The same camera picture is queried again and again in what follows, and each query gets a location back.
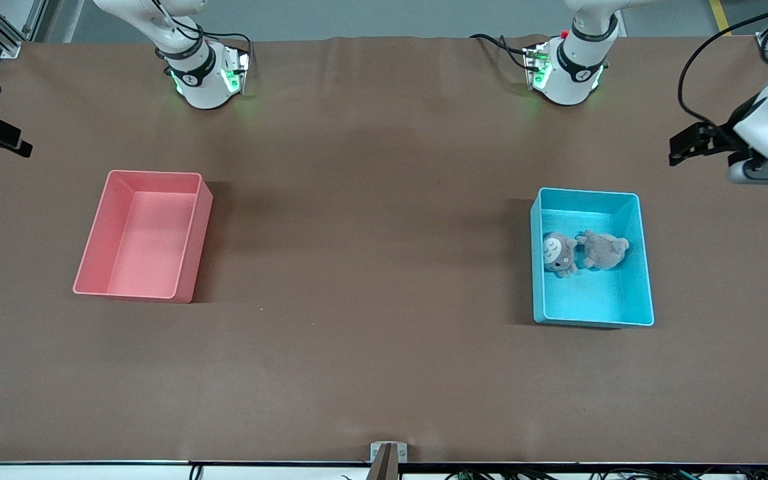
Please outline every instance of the table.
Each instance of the table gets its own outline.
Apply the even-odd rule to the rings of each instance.
[[[522,45],[525,40],[514,41]],[[700,39],[620,39],[552,106],[466,39],[257,46],[248,96],[197,111],[152,45],[26,45],[0,72],[0,459],[768,462],[768,187],[667,164]],[[714,43],[688,102],[768,79]],[[70,290],[107,172],[202,173],[190,305]],[[653,328],[531,320],[541,186],[634,191]]]

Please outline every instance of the plush doll face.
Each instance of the plush doll face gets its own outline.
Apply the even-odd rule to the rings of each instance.
[[[545,250],[545,267],[548,270],[567,270],[573,262],[570,249],[561,244],[561,240],[556,237],[545,238],[543,250]]]

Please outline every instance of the blue bin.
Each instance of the blue bin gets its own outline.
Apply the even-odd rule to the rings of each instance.
[[[607,328],[653,325],[642,209],[636,194],[542,188],[530,217],[536,322]],[[624,261],[610,270],[586,269],[585,252],[578,246],[578,273],[560,279],[543,269],[547,233],[573,238],[586,229],[627,238],[630,248]]]

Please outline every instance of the pink plastic box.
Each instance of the pink plastic box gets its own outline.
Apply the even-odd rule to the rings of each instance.
[[[73,292],[189,303],[211,206],[198,173],[112,170]]]

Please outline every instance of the stuffed toy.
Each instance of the stuffed toy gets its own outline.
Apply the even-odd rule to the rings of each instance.
[[[564,279],[568,273],[577,272],[577,264],[573,262],[573,249],[577,246],[577,241],[566,237],[555,231],[549,232],[545,236],[545,269],[555,271],[559,277]]]
[[[586,230],[584,235],[577,236],[577,242],[585,246],[586,268],[607,270],[615,267],[624,259],[624,254],[630,248],[630,242],[625,238],[616,238],[608,233],[595,233]]]

